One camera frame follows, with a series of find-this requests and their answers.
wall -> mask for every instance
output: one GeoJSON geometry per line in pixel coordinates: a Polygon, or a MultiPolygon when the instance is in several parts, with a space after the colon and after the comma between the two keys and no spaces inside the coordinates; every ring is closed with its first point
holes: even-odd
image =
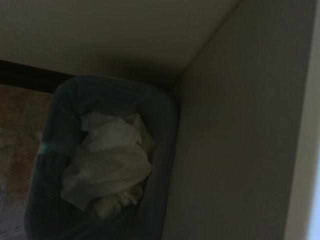
{"type": "Polygon", "coordinates": [[[307,82],[284,240],[320,239],[320,1],[317,1],[307,82]]]}
{"type": "Polygon", "coordinates": [[[246,0],[181,79],[163,240],[282,240],[315,0],[246,0]]]}
{"type": "Polygon", "coordinates": [[[169,87],[239,0],[0,0],[0,59],[169,87]]]}

white wall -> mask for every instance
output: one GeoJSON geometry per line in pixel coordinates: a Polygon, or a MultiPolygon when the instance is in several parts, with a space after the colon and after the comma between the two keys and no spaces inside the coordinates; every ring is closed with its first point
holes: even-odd
{"type": "Polygon", "coordinates": [[[246,0],[177,86],[163,240],[282,240],[315,0],[246,0]]]}
{"type": "Polygon", "coordinates": [[[285,240],[320,239],[320,1],[317,1],[285,240]]]}
{"type": "Polygon", "coordinates": [[[0,59],[175,82],[239,0],[0,0],[0,59]]]}

baseboard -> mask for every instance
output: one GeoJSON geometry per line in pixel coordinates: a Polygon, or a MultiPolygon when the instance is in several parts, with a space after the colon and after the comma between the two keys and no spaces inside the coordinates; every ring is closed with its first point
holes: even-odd
{"type": "Polygon", "coordinates": [[[73,75],[0,60],[0,84],[53,93],[73,75]]]}

wastebasket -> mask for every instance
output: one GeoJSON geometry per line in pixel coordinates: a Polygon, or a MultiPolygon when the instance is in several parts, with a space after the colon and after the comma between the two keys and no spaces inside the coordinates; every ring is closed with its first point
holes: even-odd
{"type": "Polygon", "coordinates": [[[25,230],[30,240],[159,240],[168,197],[178,127],[174,101],[155,87],[117,78],[74,77],[55,91],[36,156],[25,230]],[[61,177],[86,133],[89,112],[127,116],[140,113],[155,148],[144,195],[136,206],[102,220],[61,199],[61,177]]]}

floor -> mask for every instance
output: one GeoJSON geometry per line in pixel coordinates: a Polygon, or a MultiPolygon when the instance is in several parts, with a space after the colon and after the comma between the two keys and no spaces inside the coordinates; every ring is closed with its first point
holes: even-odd
{"type": "Polygon", "coordinates": [[[0,240],[26,240],[24,214],[37,136],[52,95],[0,84],[0,240]]]}

